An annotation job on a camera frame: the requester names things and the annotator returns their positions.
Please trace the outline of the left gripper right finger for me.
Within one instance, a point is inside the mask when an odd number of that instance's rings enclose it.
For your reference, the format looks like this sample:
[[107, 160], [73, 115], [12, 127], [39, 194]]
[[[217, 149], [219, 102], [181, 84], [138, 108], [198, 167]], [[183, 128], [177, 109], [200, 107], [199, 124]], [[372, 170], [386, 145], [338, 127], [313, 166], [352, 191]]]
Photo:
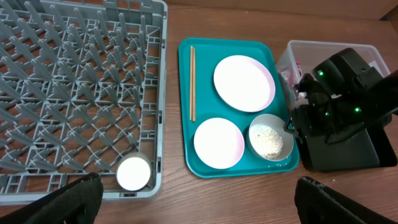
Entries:
[[395, 224], [309, 176], [297, 181], [294, 202], [302, 224]]

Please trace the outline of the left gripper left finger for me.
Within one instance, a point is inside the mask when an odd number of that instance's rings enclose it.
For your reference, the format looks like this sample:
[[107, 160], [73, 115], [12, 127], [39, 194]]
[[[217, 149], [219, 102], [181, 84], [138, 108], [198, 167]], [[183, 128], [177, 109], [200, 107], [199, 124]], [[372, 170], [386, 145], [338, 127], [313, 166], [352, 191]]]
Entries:
[[93, 223], [102, 198], [100, 176], [92, 172], [1, 217], [1, 223]]

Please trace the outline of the white cup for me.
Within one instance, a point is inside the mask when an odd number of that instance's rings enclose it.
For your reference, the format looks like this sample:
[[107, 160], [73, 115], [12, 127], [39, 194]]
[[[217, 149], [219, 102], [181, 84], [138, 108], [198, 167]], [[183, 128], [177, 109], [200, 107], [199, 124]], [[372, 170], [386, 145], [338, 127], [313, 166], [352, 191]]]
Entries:
[[124, 190], [137, 191], [148, 184], [151, 175], [149, 158], [139, 152], [131, 152], [119, 161], [116, 180]]

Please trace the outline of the grey bowl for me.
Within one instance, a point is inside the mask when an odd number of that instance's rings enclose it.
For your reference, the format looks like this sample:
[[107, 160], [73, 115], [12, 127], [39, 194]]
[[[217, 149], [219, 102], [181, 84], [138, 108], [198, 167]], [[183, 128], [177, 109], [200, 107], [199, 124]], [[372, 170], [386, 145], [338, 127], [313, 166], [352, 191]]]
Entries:
[[284, 130], [285, 122], [273, 114], [261, 114], [253, 119], [247, 134], [248, 149], [258, 158], [282, 161], [294, 148], [294, 137]]

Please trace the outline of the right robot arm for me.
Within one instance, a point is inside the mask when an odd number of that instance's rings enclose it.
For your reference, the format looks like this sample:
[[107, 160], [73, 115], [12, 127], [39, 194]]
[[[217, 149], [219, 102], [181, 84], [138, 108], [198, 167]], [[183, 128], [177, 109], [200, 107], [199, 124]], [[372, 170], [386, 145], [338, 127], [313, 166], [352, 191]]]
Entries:
[[294, 87], [308, 103], [291, 111], [284, 129], [300, 139], [340, 143], [366, 128], [385, 126], [397, 114], [397, 72], [382, 77], [352, 48], [317, 65]]

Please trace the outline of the black tray bin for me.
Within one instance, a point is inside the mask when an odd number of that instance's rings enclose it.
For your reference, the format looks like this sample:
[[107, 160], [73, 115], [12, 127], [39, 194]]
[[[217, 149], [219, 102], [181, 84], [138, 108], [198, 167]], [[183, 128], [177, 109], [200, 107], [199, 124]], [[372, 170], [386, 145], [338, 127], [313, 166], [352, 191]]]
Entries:
[[321, 136], [297, 141], [304, 168], [316, 172], [394, 167], [397, 156], [382, 126], [360, 131], [351, 139], [325, 144]]

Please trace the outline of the grey dish rack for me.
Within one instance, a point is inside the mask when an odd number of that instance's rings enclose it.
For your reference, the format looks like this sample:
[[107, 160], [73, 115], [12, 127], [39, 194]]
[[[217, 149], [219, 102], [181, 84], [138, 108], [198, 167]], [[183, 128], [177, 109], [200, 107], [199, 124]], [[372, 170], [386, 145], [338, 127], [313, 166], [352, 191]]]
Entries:
[[[1, 204], [23, 205], [96, 172], [106, 200], [162, 184], [168, 7], [163, 1], [1, 1]], [[119, 161], [147, 156], [124, 190]]]

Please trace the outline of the teal serving tray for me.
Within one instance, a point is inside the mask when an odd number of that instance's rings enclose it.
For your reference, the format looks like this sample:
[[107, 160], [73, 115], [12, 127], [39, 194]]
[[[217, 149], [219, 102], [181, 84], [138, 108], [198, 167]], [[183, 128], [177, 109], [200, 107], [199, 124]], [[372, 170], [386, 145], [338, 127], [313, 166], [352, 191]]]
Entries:
[[[190, 46], [196, 57], [196, 121], [189, 120]], [[261, 62], [271, 73], [276, 91], [270, 106], [248, 113], [232, 108], [225, 103], [215, 89], [214, 71], [218, 63], [232, 55], [244, 55]], [[261, 42], [247, 40], [187, 38], [178, 48], [180, 97], [185, 159], [189, 169], [202, 178], [235, 177], [242, 175], [271, 174], [294, 170], [300, 160], [294, 138], [294, 148], [288, 158], [272, 162], [256, 157], [246, 144], [246, 134], [253, 119], [261, 114], [273, 114], [285, 123], [289, 112], [271, 50]], [[202, 122], [210, 118], [224, 118], [234, 123], [244, 137], [244, 154], [241, 160], [229, 169], [214, 169], [203, 163], [195, 152], [193, 138]]]

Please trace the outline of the large white plate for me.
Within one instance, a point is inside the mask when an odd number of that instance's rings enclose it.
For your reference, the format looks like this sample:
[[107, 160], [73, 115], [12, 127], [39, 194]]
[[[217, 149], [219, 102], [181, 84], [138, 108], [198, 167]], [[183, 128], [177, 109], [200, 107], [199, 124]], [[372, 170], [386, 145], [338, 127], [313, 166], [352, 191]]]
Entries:
[[259, 61], [232, 55], [215, 68], [213, 82], [219, 96], [232, 108], [253, 113], [266, 109], [275, 97], [270, 71]]

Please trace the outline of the clear plastic bin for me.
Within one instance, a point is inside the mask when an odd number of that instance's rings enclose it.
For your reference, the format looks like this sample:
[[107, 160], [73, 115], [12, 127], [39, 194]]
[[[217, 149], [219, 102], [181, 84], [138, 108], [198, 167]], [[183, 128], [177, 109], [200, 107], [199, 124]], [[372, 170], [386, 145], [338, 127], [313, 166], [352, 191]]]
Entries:
[[382, 77], [386, 77], [390, 74], [390, 70], [381, 54], [377, 48], [372, 45], [291, 40], [276, 63], [277, 73], [289, 110], [308, 103], [308, 100], [305, 98], [306, 94], [298, 93], [294, 89], [294, 85], [302, 78], [297, 77], [295, 74], [295, 61], [297, 60], [299, 62], [303, 76], [306, 73], [310, 73], [317, 65], [321, 64], [332, 55], [346, 48], [352, 48], [357, 51], [369, 66], [378, 70]]

